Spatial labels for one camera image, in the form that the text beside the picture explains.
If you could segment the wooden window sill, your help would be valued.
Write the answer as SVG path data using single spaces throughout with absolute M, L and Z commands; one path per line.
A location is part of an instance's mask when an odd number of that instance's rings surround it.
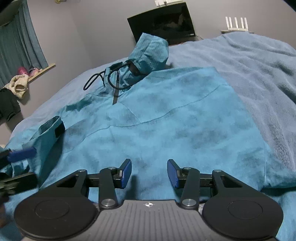
M 43 75 L 44 73 L 46 73 L 47 71 L 51 70 L 52 68 L 56 67 L 55 63 L 50 64 L 48 67 L 39 70 L 38 72 L 34 72 L 34 74 L 32 76 L 29 77 L 28 82 L 33 81 L 34 79 L 38 78 L 39 76 Z

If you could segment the black hanging garment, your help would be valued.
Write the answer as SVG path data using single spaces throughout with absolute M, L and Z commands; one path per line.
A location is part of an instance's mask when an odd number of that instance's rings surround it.
M 1 89 L 1 118 L 10 121 L 21 112 L 16 96 L 7 88 Z

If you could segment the black monitor screen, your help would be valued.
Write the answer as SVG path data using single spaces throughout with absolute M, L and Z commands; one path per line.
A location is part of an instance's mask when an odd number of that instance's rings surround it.
M 136 42 L 143 33 L 167 40 L 176 40 L 196 36 L 192 19 L 186 3 L 177 3 L 152 9 L 127 18 Z

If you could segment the white wifi router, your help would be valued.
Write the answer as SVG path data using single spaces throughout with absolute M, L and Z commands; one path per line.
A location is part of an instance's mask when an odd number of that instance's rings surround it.
M 234 17 L 231 18 L 230 16 L 225 17 L 226 21 L 226 29 L 221 30 L 221 34 L 226 34 L 226 33 L 231 33 L 231 32 L 246 32 L 246 33 L 251 33 L 249 27 L 248 27 L 248 21 L 247 17 Z

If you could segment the white wall power strip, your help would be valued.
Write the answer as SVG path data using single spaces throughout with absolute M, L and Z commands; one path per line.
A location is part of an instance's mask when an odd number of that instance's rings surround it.
M 168 4 L 174 4 L 182 2 L 183 0 L 155 0 L 156 6 L 166 6 Z

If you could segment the cream fleece garment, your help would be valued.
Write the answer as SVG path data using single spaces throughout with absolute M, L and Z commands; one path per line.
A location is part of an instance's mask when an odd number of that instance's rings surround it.
M 28 90 L 29 76 L 26 74 L 14 76 L 4 88 L 10 90 L 18 99 L 23 99 Z

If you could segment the pink object on sill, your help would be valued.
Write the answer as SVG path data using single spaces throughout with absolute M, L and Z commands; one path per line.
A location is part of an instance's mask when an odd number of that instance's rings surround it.
M 27 70 L 25 67 L 19 67 L 17 70 L 17 75 L 27 75 L 29 77 L 35 76 L 37 73 L 39 73 L 39 69 L 36 67 L 31 68 L 30 70 Z

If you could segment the teal window curtain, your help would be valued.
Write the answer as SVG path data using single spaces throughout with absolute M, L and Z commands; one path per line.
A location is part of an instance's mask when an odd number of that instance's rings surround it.
M 20 67 L 48 67 L 27 1 L 22 1 L 12 21 L 1 27 L 1 87 L 10 82 Z

